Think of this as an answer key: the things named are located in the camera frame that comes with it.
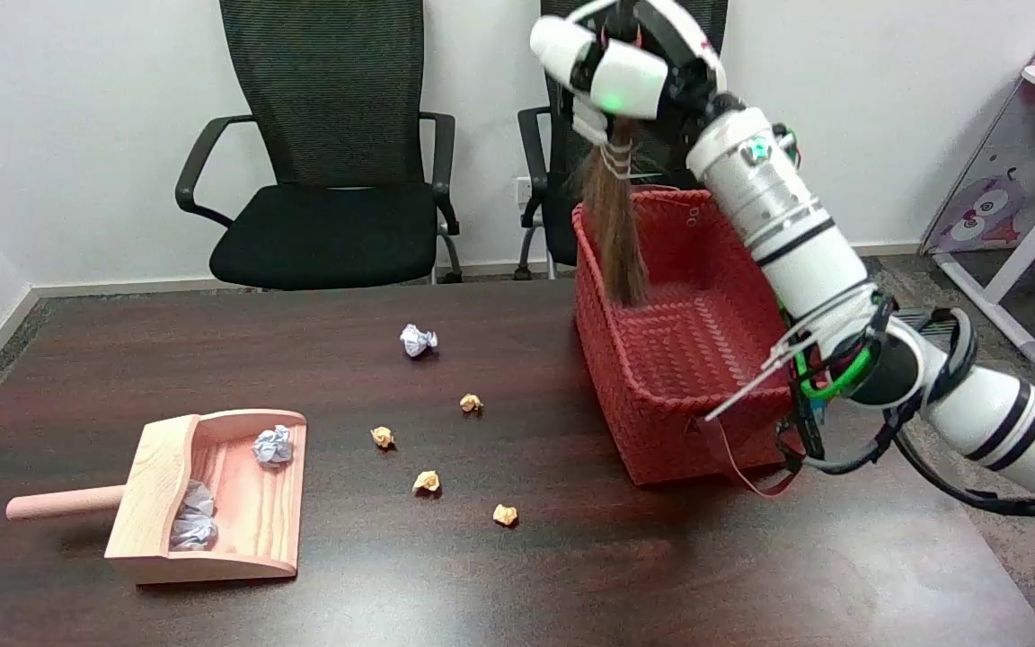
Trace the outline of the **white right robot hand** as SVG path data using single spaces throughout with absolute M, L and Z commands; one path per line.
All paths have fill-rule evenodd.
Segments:
M 529 46 L 557 85 L 552 114 L 595 145 L 617 120 L 677 142 L 701 131 L 727 73 L 711 37 L 677 1 L 591 1 L 535 20 Z

